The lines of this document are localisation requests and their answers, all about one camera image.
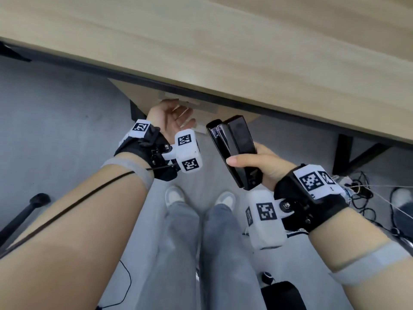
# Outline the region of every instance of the concrete floor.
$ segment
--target concrete floor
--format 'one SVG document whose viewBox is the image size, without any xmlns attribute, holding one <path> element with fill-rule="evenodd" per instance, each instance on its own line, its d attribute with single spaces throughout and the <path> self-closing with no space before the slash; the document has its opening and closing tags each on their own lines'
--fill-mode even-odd
<svg viewBox="0 0 413 310">
<path fill-rule="evenodd" d="M 95 172 L 131 127 L 129 100 L 106 78 L 41 63 L 0 57 L 0 228 L 38 192 L 58 199 Z M 266 130 L 276 130 L 269 138 Z M 250 124 L 255 141 L 294 163 L 321 164 L 331 171 L 337 134 L 262 116 Z M 224 190 L 240 200 L 236 215 L 245 226 L 244 191 L 236 187 L 208 136 L 197 135 L 204 168 L 176 179 L 190 203 L 201 212 Z M 356 140 L 354 155 L 369 145 Z M 413 152 L 391 148 L 363 167 L 371 184 L 411 185 Z M 155 181 L 133 230 L 122 261 L 132 275 L 125 301 L 114 309 L 133 309 L 156 256 L 165 213 L 163 192 L 170 183 Z M 385 198 L 391 188 L 377 187 Z M 389 205 L 375 197 L 370 206 L 389 226 Z M 289 280 L 300 290 L 309 310 L 351 309 L 341 287 L 329 276 L 308 238 L 295 236 L 278 249 L 254 253 L 257 272 Z M 100 305 L 119 302 L 129 279 L 116 269 Z"/>
</svg>

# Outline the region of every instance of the white sneaker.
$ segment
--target white sneaker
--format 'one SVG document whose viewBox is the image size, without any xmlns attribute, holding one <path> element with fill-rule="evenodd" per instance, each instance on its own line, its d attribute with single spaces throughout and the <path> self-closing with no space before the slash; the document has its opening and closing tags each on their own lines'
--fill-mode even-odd
<svg viewBox="0 0 413 310">
<path fill-rule="evenodd" d="M 399 188 L 395 189 L 391 196 L 391 203 L 396 207 L 400 208 L 402 205 L 405 205 L 408 202 L 412 202 L 413 197 L 409 189 Z"/>
<path fill-rule="evenodd" d="M 171 186 L 165 192 L 166 206 L 169 207 L 171 204 L 177 201 L 186 203 L 185 194 L 179 187 Z"/>
<path fill-rule="evenodd" d="M 219 195 L 215 205 L 225 204 L 231 211 L 235 209 L 235 202 L 237 201 L 235 195 L 230 191 L 225 191 Z"/>
</svg>

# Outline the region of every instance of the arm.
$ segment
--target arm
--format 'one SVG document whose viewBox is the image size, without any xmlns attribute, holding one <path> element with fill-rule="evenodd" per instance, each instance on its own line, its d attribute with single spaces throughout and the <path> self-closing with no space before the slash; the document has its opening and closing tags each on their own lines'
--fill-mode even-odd
<svg viewBox="0 0 413 310">
<path fill-rule="evenodd" d="M 264 173 L 263 184 L 273 190 L 276 183 L 296 166 L 265 146 L 256 144 L 256 148 L 257 155 L 230 157 L 227 163 L 238 167 L 259 167 Z M 380 229 L 351 208 L 338 212 L 308 236 L 333 272 L 390 241 Z M 359 285 L 343 286 L 343 289 L 355 309 L 410 309 L 412 286 L 413 258 L 409 257 Z"/>
<path fill-rule="evenodd" d="M 169 142 L 191 114 L 177 100 L 163 101 L 148 115 Z M 149 168 L 140 157 L 122 152 Z M 129 172 L 107 165 L 56 201 L 16 240 L 111 179 Z M 125 249 L 147 195 L 130 174 L 111 183 L 0 260 L 1 309 L 94 309 Z"/>
</svg>

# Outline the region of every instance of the hand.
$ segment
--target hand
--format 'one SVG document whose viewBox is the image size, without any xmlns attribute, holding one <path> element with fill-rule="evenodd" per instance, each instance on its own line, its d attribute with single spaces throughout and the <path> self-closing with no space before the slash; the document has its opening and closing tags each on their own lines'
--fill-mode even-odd
<svg viewBox="0 0 413 310">
<path fill-rule="evenodd" d="M 175 143 L 175 134 L 178 131 L 192 128 L 196 123 L 195 119 L 190 119 L 185 126 L 182 126 L 194 110 L 179 106 L 178 101 L 179 99 L 162 100 L 149 111 L 147 117 L 153 126 L 161 129 L 162 135 L 171 145 Z"/>
<path fill-rule="evenodd" d="M 255 166 L 264 174 L 262 184 L 274 191 L 276 183 L 286 176 L 293 168 L 294 163 L 281 159 L 274 152 L 259 143 L 254 143 L 257 154 L 234 155 L 227 159 L 227 164 L 234 167 Z"/>
</svg>

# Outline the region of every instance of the forearm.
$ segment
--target forearm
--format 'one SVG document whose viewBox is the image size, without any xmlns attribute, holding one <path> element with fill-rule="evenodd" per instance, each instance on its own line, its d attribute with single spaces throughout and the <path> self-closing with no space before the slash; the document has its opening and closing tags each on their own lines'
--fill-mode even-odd
<svg viewBox="0 0 413 310">
<path fill-rule="evenodd" d="M 148 167 L 137 156 L 121 155 Z M 129 171 L 118 165 L 103 167 L 55 202 L 19 239 L 95 188 Z M 0 308 L 94 309 L 146 195 L 138 176 L 123 177 L 0 260 Z"/>
<path fill-rule="evenodd" d="M 338 271 L 390 239 L 353 209 L 346 208 L 314 229 L 309 238 L 331 271 Z M 388 266 L 356 286 L 344 287 L 355 309 L 407 309 L 412 302 L 413 259 Z"/>
</svg>

